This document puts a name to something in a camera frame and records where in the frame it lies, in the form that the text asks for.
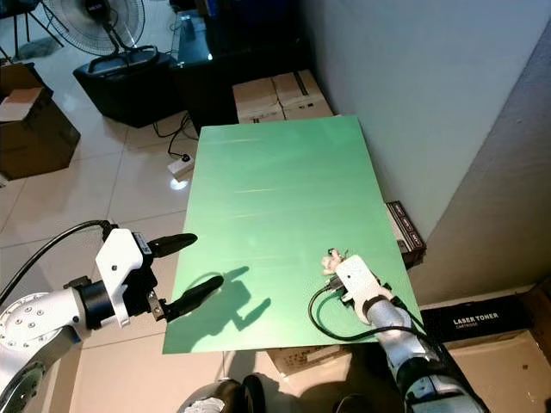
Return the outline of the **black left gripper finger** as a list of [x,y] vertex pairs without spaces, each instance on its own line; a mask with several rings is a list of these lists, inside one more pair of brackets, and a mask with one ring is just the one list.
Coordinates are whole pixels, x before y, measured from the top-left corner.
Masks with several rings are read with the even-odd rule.
[[155,237],[149,241],[148,247],[154,256],[170,256],[196,241],[197,236],[194,233],[174,233],[174,235]]
[[210,295],[213,295],[218,288],[223,287],[223,276],[213,276],[205,282],[198,284],[196,287],[189,288],[181,298],[173,300],[172,303],[166,303],[162,299],[163,318],[166,322],[179,317],[188,315],[195,311],[198,306],[201,306]]

